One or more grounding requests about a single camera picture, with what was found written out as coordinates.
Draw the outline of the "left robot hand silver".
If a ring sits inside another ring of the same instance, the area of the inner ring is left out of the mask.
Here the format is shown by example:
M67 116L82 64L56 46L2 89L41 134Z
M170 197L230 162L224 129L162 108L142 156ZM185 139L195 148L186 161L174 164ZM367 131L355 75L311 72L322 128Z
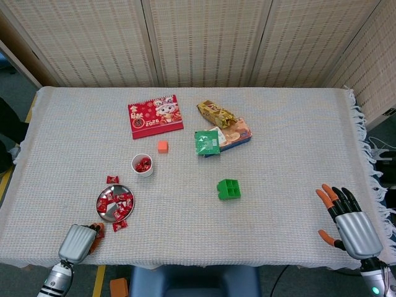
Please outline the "left robot hand silver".
M59 248L59 258L71 264L79 264L98 247L104 237L103 223L73 224Z

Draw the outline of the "right robot hand silver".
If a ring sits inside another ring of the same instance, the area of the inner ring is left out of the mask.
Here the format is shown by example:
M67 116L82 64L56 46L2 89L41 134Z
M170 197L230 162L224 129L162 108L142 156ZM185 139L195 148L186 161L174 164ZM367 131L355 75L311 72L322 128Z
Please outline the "right robot hand silver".
M339 189L323 184L321 189L316 190L316 194L325 205L340 235L339 239L335 239L326 231L319 230L322 240L346 251L357 260L366 260L381 254L383 245L371 220L347 188Z

